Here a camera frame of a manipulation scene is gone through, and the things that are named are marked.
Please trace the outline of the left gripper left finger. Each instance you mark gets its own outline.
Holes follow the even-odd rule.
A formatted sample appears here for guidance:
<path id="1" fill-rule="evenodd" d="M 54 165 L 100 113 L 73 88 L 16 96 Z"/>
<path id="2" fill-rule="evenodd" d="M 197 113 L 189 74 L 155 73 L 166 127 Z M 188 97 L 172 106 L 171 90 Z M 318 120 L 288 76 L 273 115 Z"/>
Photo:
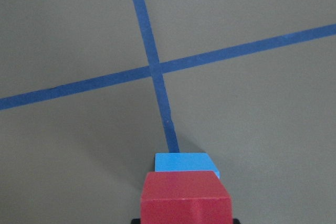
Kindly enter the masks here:
<path id="1" fill-rule="evenodd" d="M 131 224 L 141 224 L 141 219 L 140 218 L 132 219 Z"/>

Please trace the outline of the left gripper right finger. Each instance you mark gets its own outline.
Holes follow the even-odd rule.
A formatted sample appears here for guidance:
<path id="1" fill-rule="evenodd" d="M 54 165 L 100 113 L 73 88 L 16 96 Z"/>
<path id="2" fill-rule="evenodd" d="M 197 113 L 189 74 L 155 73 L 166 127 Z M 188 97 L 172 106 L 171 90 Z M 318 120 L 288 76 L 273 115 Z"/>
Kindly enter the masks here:
<path id="1" fill-rule="evenodd" d="M 236 218 L 233 219 L 233 224 L 240 224 L 240 221 Z"/>

